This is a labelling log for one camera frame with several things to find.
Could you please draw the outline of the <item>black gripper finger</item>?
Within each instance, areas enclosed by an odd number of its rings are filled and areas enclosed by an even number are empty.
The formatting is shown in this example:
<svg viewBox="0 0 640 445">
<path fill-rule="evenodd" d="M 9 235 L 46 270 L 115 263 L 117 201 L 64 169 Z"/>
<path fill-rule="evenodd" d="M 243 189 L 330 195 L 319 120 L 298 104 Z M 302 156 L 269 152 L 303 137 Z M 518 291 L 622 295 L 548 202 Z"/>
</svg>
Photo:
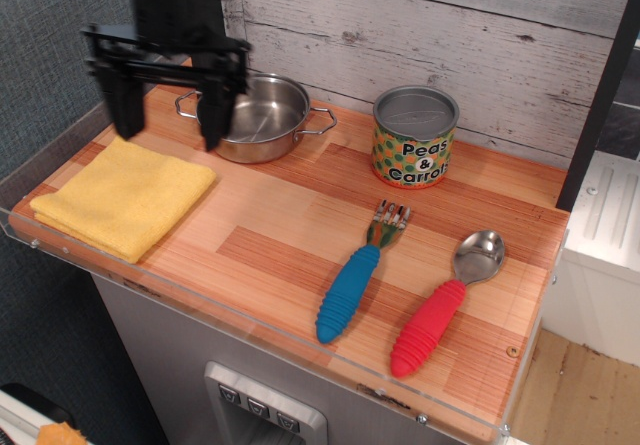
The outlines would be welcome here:
<svg viewBox="0 0 640 445">
<path fill-rule="evenodd" d="M 207 151 L 215 149 L 230 133 L 235 100 L 235 91 L 224 85 L 213 85 L 202 90 L 197 117 Z"/>
<path fill-rule="evenodd" d="M 144 128 L 144 87 L 115 69 L 99 69 L 97 81 L 118 135 L 129 140 Z"/>
</svg>

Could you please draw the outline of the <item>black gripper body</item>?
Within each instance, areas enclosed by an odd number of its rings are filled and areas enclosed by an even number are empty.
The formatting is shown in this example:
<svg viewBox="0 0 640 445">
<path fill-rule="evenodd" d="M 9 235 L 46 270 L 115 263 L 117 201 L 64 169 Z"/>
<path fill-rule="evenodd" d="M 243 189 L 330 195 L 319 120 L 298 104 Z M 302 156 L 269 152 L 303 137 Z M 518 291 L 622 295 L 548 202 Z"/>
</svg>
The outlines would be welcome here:
<svg viewBox="0 0 640 445">
<path fill-rule="evenodd" d="M 170 80 L 183 86 L 211 82 L 243 93 L 251 46 L 226 34 L 225 0 L 132 0 L 131 24 L 87 26 L 87 60 L 103 92 Z"/>
</svg>

